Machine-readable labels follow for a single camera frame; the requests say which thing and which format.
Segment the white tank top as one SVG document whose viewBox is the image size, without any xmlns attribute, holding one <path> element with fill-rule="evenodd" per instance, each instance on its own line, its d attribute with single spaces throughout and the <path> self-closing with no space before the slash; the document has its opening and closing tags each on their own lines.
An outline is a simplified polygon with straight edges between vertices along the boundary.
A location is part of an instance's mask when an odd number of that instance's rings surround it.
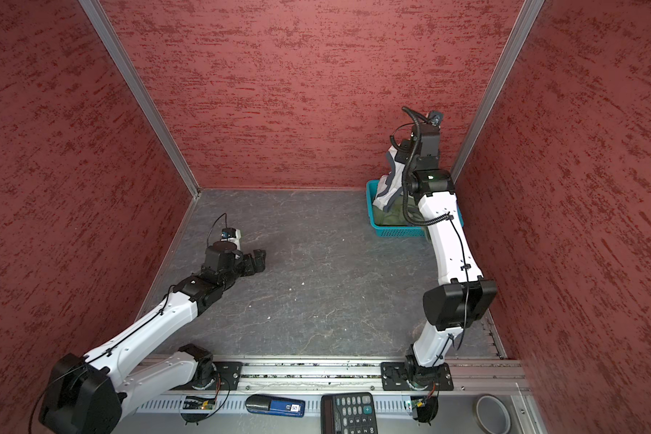
<svg viewBox="0 0 651 434">
<path fill-rule="evenodd" d="M 399 151 L 395 146 L 389 147 L 386 161 L 389 163 L 390 171 L 380 178 L 372 200 L 373 206 L 385 213 L 390 212 L 394 203 L 403 197 L 403 171 L 406 154 L 403 153 L 401 157 L 398 154 Z"/>
</svg>

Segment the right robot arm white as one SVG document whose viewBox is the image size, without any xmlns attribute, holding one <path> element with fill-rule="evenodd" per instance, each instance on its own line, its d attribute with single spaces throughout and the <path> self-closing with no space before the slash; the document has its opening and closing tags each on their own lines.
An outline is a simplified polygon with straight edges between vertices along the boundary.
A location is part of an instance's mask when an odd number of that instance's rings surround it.
<svg viewBox="0 0 651 434">
<path fill-rule="evenodd" d="M 403 155 L 403 215 L 425 227 L 437 265 L 437 286 L 422 296 L 426 323 L 406 356 L 406 381 L 412 390 L 450 390 L 446 355 L 459 349 L 469 327 L 484 316 L 497 286 L 474 260 L 460 222 L 450 173 L 439 168 L 439 127 L 415 122 Z"/>
</svg>

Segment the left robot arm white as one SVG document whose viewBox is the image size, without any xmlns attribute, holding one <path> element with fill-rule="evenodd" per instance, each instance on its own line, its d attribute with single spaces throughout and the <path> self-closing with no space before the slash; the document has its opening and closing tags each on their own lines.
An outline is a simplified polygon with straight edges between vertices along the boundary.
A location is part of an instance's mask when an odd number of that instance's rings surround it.
<svg viewBox="0 0 651 434">
<path fill-rule="evenodd" d="M 242 252 L 236 238 L 212 244 L 200 273 L 171 286 L 146 316 L 84 356 L 63 356 L 52 367 L 29 422 L 53 433 L 110 433 L 139 406 L 177 386 L 217 395 L 224 380 L 212 354 L 197 345 L 183 345 L 146 368 L 139 364 L 239 278 L 265 271 L 266 256 L 264 250 Z"/>
</svg>

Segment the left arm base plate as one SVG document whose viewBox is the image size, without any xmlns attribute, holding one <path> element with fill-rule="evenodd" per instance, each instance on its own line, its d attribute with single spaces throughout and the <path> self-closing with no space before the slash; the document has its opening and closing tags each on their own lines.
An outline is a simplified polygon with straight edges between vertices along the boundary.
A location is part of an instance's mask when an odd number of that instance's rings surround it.
<svg viewBox="0 0 651 434">
<path fill-rule="evenodd" d="M 197 391 L 217 391 L 222 387 L 234 391 L 237 389 L 242 367 L 241 362 L 200 362 L 186 386 Z"/>
</svg>

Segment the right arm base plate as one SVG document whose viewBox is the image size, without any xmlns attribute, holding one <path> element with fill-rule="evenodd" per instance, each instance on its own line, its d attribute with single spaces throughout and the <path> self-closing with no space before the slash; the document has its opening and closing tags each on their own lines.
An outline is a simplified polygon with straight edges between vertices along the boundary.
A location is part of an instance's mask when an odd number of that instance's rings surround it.
<svg viewBox="0 0 651 434">
<path fill-rule="evenodd" d="M 381 363 L 380 367 L 383 390 L 387 392 L 430 392 L 433 387 L 441 392 L 454 390 L 450 366 L 447 363 L 434 367 L 421 367 L 412 362 L 385 362 Z"/>
</svg>

